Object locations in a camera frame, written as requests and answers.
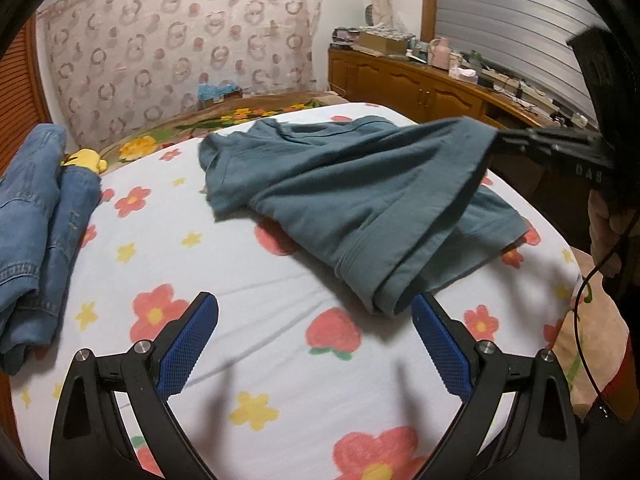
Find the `window blind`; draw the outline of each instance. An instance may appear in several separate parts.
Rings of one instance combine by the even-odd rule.
[[[477,50],[531,83],[595,113],[566,40],[604,22],[587,0],[438,0],[436,35],[461,51]]]

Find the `bedsheet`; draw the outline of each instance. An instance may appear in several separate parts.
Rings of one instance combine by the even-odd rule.
[[[366,115],[412,124],[369,104],[277,118],[313,123]],[[410,480],[460,406],[410,313],[394,320],[369,315],[329,267],[274,222],[249,211],[216,221],[204,196],[199,142],[187,140],[103,178],[60,338],[12,378],[27,459],[47,478],[56,402],[78,349],[126,351],[154,338],[206,290],[218,298],[220,321],[184,391],[169,404],[220,480]],[[490,172],[483,185],[531,229],[519,247],[437,299],[477,338],[532,356],[554,340],[579,269],[558,232],[513,189]],[[488,439],[503,427],[512,399],[503,396]],[[141,463],[154,470],[126,395],[118,394],[118,403]]]

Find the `silver screw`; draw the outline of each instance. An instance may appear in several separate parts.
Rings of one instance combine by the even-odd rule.
[[[486,339],[484,339],[478,343],[478,349],[483,354],[492,354],[495,352],[496,346],[491,341],[487,341]]]
[[[81,361],[81,362],[86,361],[89,358],[90,353],[91,352],[86,348],[83,348],[82,350],[78,350],[76,352],[76,361]]]
[[[150,348],[151,348],[151,343],[146,339],[143,339],[142,341],[138,341],[135,345],[133,345],[133,351],[136,354],[146,354],[147,352],[149,352]]]
[[[556,360],[554,353],[546,348],[540,351],[540,357],[542,357],[547,363],[552,363]]]

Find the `jeans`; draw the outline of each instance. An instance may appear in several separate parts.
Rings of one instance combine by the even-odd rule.
[[[40,124],[0,180],[0,366],[51,343],[74,255],[100,199],[100,178],[60,167],[65,130]]]

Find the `cabinet door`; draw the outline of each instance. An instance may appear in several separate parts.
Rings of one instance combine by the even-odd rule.
[[[348,87],[349,63],[343,57],[329,52],[329,83],[331,90],[346,97]]]
[[[349,81],[347,99],[352,102],[387,106],[387,92],[383,89],[387,85],[388,74],[383,64],[372,57],[371,60],[358,61],[354,65],[354,78]]]
[[[388,85],[381,89],[386,94],[384,104],[417,123],[423,122],[428,79],[402,67],[390,67],[388,70]]]
[[[482,99],[456,86],[434,81],[427,101],[426,120],[468,116],[477,119]]]

